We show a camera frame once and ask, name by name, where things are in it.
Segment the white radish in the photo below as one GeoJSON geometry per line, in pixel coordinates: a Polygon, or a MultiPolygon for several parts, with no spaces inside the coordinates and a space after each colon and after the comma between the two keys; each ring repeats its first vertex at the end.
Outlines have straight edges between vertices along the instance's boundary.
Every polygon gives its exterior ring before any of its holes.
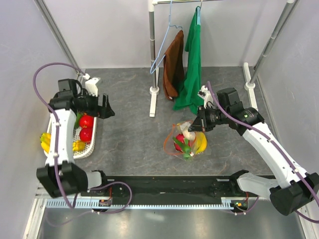
{"type": "Polygon", "coordinates": [[[195,132],[189,132],[188,129],[189,127],[191,126],[191,123],[190,122],[184,122],[182,124],[179,124],[179,130],[180,132],[183,134],[183,136],[188,139],[188,140],[191,140],[191,141],[194,141],[195,138],[196,138],[196,134],[195,132]]]}

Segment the yellow banana bunch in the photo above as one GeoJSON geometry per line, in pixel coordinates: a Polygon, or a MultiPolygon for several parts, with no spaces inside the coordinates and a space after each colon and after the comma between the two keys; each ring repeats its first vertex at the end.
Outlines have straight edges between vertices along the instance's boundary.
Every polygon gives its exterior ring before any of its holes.
{"type": "Polygon", "coordinates": [[[195,150],[195,154],[200,154],[204,152],[207,148],[207,139],[204,133],[197,132],[195,142],[193,144],[193,149],[195,150]]]}
{"type": "Polygon", "coordinates": [[[50,142],[51,142],[51,134],[50,133],[43,133],[40,137],[41,147],[46,152],[49,153],[50,151],[50,142]]]}

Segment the clear zip top bag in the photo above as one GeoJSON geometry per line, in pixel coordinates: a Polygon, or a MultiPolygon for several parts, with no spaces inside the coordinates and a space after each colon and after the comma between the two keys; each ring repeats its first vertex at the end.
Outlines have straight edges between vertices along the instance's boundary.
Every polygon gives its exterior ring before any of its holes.
{"type": "Polygon", "coordinates": [[[163,143],[166,154],[184,161],[192,161],[196,157],[209,156],[212,150],[203,132],[189,132],[192,121],[183,121],[172,125],[172,129],[163,143]]]}

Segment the red dragon fruit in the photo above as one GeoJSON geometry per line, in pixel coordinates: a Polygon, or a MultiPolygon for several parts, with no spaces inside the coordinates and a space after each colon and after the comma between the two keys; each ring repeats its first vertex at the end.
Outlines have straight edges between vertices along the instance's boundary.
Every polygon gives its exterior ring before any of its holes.
{"type": "Polygon", "coordinates": [[[190,146],[190,141],[186,139],[182,133],[178,134],[176,137],[173,137],[172,139],[175,149],[182,153],[184,159],[189,159],[190,157],[194,156],[190,146]]]}

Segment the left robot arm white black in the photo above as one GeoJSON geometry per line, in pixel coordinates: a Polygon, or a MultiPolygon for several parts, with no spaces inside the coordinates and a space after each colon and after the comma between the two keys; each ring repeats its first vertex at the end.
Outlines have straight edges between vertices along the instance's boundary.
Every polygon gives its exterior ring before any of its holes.
{"type": "Polygon", "coordinates": [[[45,166],[38,168],[36,176],[52,198],[81,193],[92,188],[99,196],[109,192],[109,183],[100,171],[86,172],[78,167],[73,156],[73,131],[77,113],[107,119],[114,116],[108,95],[103,95],[99,105],[98,84],[94,77],[81,87],[74,79],[58,82],[59,91],[49,101],[51,113],[51,143],[45,166]]]}

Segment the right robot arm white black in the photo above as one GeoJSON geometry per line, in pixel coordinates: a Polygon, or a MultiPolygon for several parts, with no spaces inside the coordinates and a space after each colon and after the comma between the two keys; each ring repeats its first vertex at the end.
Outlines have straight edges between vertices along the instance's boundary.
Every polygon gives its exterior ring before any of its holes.
{"type": "Polygon", "coordinates": [[[228,125],[259,153],[271,169],[274,179],[256,176],[247,170],[231,175],[228,190],[234,196],[253,193],[269,200],[284,216],[318,201],[319,175],[308,173],[272,135],[261,114],[253,107],[244,108],[234,88],[214,94],[208,86],[198,92],[204,104],[198,107],[190,132],[209,132],[217,125],[228,125]]]}

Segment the green t-shirt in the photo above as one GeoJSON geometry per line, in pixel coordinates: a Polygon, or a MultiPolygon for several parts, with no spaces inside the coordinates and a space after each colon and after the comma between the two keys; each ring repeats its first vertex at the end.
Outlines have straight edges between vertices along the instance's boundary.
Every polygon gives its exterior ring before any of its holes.
{"type": "Polygon", "coordinates": [[[187,71],[173,110],[188,107],[193,114],[197,114],[198,107],[203,105],[203,99],[197,95],[201,89],[201,25],[196,24],[196,11],[189,27],[185,52],[188,53],[187,71]]]}

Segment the white plastic basket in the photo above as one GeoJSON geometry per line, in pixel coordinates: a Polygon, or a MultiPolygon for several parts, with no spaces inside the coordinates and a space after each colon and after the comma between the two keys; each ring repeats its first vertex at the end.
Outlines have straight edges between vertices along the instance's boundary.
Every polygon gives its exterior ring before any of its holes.
{"type": "MultiPolygon", "coordinates": [[[[84,115],[88,115],[85,112],[79,112],[76,115],[76,121],[75,121],[75,125],[73,128],[73,142],[80,140],[79,137],[79,132],[82,129],[79,126],[79,120],[82,116],[84,115]]],[[[52,129],[52,123],[51,123],[51,119],[49,120],[49,124],[48,124],[48,128],[47,131],[44,133],[50,133],[51,134],[51,129],[52,129]]],[[[89,155],[92,154],[93,150],[94,150],[94,145],[95,145],[95,136],[96,136],[96,129],[97,129],[97,118],[94,118],[94,126],[92,127],[93,129],[93,136],[92,136],[92,140],[89,143],[86,143],[86,147],[83,151],[77,151],[77,152],[73,152],[73,157],[74,159],[81,159],[81,158],[85,158],[88,157],[89,155]]]]}

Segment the yellow corn cob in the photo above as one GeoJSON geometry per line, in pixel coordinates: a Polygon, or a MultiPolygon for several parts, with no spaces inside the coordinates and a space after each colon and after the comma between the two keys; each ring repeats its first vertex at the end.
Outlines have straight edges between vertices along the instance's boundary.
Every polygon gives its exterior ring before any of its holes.
{"type": "Polygon", "coordinates": [[[85,147],[86,147],[86,143],[81,141],[81,140],[75,141],[72,144],[73,152],[83,151],[85,149],[85,147]]]}

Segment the brown towel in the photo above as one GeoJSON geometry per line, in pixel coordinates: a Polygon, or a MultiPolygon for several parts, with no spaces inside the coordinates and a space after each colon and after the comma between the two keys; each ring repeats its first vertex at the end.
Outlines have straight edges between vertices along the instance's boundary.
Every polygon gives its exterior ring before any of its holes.
{"type": "Polygon", "coordinates": [[[184,33],[180,30],[167,48],[163,60],[163,89],[170,101],[178,97],[179,87],[184,81],[183,46],[184,33]]]}

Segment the metal clothes rack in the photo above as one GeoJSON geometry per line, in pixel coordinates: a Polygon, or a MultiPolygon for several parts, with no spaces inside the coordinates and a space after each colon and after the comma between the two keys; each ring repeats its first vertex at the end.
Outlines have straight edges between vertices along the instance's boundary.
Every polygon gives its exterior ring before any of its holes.
{"type": "MultiPolygon", "coordinates": [[[[154,76],[153,85],[150,87],[151,95],[151,105],[150,105],[150,117],[155,117],[156,115],[156,105],[157,105],[157,95],[160,92],[159,89],[159,65],[163,61],[164,56],[160,54],[162,50],[162,45],[159,50],[156,51],[156,38],[155,38],[155,6],[158,4],[169,4],[172,6],[173,3],[184,3],[183,0],[149,0],[148,1],[148,11],[149,11],[149,25],[150,25],[150,47],[151,47],[151,68],[150,74],[154,76]]],[[[296,0],[288,0],[281,12],[281,15],[276,23],[276,26],[271,33],[271,36],[266,43],[263,51],[254,66],[254,73],[250,73],[249,64],[247,62],[243,63],[243,73],[245,79],[244,89],[247,91],[249,104],[254,109],[258,109],[256,96],[255,96],[255,81],[258,79],[259,72],[271,52],[274,43],[280,34],[281,30],[284,28],[285,23],[289,19],[292,11],[297,4],[296,0]]]]}

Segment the blue hanger under shirt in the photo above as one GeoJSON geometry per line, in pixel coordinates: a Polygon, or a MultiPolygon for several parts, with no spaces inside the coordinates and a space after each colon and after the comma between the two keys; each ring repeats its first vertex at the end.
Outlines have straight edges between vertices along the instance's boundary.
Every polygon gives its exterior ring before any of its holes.
{"type": "Polygon", "coordinates": [[[200,5],[196,7],[196,24],[201,25],[201,8],[202,8],[202,0],[200,1],[200,5]]]}

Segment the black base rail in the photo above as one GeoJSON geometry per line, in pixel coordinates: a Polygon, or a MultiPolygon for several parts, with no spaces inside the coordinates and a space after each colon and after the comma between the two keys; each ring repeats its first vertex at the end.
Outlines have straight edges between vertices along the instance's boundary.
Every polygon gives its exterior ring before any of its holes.
{"type": "Polygon", "coordinates": [[[255,198],[234,186],[229,176],[103,176],[102,185],[121,181],[132,192],[131,205],[212,205],[221,198],[255,198]]]}

